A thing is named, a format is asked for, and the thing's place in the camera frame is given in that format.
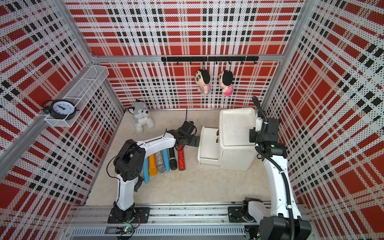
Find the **red rhinestone microphone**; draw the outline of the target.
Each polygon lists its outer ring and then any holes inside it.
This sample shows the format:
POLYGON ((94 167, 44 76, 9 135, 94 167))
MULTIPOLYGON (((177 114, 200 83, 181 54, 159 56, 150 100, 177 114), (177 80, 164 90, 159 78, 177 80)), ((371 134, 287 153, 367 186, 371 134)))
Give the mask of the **red rhinestone microphone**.
POLYGON ((178 161, 179 161, 179 170, 184 171, 186 169, 185 166, 185 155, 184 155, 184 145, 178 146, 178 161))

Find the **white bottom drawer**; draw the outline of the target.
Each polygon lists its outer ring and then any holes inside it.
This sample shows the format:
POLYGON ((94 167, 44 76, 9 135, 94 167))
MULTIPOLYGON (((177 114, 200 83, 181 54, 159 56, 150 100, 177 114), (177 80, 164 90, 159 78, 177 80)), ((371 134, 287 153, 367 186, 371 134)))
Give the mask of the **white bottom drawer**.
POLYGON ((218 130, 203 126, 198 147, 198 163, 219 166, 220 144, 218 130))

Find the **blue microphone from drawer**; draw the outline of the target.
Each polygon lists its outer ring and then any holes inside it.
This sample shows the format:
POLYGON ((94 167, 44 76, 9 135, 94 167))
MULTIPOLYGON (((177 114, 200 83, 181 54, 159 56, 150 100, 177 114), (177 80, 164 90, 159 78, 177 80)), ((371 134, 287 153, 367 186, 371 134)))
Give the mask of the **blue microphone from drawer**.
POLYGON ((166 171, 169 172, 170 171, 169 151, 168 151, 168 149, 164 149, 164 150, 162 150, 162 153, 163 153, 163 160, 164 160, 164 165, 165 165, 166 171))

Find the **silver rhinestone microphone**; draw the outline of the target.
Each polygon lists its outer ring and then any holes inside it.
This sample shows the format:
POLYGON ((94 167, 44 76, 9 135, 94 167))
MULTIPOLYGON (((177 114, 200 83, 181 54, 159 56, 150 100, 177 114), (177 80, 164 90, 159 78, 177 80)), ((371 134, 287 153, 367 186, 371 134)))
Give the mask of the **silver rhinestone microphone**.
POLYGON ((163 158, 162 151, 155 153, 155 166, 158 173, 164 173, 166 171, 166 166, 163 158))

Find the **orange microphone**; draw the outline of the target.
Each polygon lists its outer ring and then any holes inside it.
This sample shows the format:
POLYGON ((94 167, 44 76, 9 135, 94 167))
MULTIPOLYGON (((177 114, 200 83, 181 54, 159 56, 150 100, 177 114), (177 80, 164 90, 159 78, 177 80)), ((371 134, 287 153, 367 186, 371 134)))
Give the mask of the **orange microphone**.
POLYGON ((149 174, 150 176, 156 176, 157 175, 157 167, 156 167, 156 158, 155 155, 149 156, 149 174))

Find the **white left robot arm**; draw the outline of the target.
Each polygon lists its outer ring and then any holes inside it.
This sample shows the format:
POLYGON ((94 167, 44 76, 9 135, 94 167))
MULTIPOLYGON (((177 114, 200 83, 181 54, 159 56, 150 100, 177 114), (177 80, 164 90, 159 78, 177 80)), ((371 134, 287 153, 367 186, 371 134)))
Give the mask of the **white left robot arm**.
POLYGON ((135 210, 134 192, 139 188, 142 180, 140 174, 144 168, 145 159, 149 156, 170 148, 181 148, 184 146, 198 147, 200 137, 196 135, 197 128, 192 121, 185 121, 176 130, 167 130, 163 135, 150 140, 136 142, 127 140, 119 153, 113 157, 113 164, 118 180, 118 194, 111 209, 108 223, 123 224, 134 220, 142 223, 148 221, 144 217, 149 208, 144 212, 135 210))

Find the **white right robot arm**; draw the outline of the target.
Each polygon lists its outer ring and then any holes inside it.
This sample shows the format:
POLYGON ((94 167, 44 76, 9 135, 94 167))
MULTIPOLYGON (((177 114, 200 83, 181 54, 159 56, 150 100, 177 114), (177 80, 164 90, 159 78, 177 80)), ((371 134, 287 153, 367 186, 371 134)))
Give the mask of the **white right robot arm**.
POLYGON ((250 130, 250 142, 255 143, 264 163, 272 197, 270 208, 261 200, 245 198, 242 217, 258 224, 245 228, 250 240, 306 240, 312 233, 293 196, 287 149, 278 142, 279 124, 277 119, 257 117, 256 126, 250 130))

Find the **white plastic drawer cabinet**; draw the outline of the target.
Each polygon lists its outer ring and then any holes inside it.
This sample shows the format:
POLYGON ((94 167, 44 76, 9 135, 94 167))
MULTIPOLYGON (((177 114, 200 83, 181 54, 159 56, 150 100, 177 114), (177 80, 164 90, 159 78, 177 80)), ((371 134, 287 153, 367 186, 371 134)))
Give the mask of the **white plastic drawer cabinet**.
POLYGON ((257 156, 255 144, 249 141, 249 130, 256 125, 255 110, 222 110, 219 121, 220 168, 247 171, 257 156))

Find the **grey white husky plush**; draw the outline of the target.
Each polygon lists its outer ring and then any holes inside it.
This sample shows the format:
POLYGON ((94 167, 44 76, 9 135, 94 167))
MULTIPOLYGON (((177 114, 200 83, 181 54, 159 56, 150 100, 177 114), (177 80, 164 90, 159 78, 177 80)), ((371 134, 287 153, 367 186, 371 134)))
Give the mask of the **grey white husky plush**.
POLYGON ((128 112, 134 117, 134 125, 138 133, 144 132, 144 125, 147 125, 149 129, 153 129, 155 127, 155 123, 151 117, 151 112, 143 101, 136 100, 136 102, 128 108, 128 112))

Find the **blue-shorts plush doll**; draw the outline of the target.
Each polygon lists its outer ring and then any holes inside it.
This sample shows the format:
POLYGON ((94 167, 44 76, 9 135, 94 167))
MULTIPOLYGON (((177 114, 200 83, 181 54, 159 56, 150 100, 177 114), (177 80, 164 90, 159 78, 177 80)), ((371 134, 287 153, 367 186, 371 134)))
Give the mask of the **blue-shorts plush doll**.
POLYGON ((211 77, 207 70, 197 70, 194 80, 202 94, 207 95, 211 92, 211 77))

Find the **pink-dressed plush doll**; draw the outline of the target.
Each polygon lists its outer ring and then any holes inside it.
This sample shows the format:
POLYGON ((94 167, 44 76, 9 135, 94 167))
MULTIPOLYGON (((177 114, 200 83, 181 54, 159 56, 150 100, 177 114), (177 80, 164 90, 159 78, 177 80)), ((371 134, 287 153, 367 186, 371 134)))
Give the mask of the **pink-dressed plush doll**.
POLYGON ((222 92, 225 96, 229 97, 234 92, 234 75, 231 71, 224 70, 219 75, 219 85, 222 88, 222 92))

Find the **green circuit board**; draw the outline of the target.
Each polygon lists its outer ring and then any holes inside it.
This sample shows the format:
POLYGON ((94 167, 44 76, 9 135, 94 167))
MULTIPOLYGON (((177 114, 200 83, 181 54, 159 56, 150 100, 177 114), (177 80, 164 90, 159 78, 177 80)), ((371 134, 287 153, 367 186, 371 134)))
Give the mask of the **green circuit board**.
POLYGON ((116 235, 132 235, 136 228, 132 226, 119 226, 115 229, 116 235))

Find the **black alarm clock in basket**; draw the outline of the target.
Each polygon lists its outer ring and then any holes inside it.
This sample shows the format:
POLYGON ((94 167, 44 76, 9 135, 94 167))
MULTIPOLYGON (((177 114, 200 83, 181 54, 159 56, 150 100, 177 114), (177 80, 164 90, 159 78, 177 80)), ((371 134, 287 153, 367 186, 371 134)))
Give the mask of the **black alarm clock in basket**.
POLYGON ((68 100, 49 100, 42 107, 43 113, 56 120, 71 120, 77 112, 75 104, 68 100))

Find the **black wall hook rail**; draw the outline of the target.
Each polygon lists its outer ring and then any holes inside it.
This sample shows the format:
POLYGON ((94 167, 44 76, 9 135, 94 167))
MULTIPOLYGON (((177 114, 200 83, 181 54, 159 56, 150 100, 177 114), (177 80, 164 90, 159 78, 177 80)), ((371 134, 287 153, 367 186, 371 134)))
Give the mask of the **black wall hook rail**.
POLYGON ((202 57, 161 57, 163 63, 192 62, 257 62, 259 56, 202 56, 202 57))

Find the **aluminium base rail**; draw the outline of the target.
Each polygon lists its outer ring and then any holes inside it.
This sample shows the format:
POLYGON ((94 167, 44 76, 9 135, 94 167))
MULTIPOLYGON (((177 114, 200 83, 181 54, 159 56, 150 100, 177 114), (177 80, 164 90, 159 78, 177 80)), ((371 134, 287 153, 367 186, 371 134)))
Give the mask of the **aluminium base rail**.
POLYGON ((246 227, 256 227, 254 220, 244 220, 242 204, 228 203, 179 203, 138 204, 137 212, 144 214, 146 223, 109 224, 110 206, 74 207, 61 231, 61 240, 247 240, 246 227), (116 235, 119 226, 132 226, 132 235, 116 235))

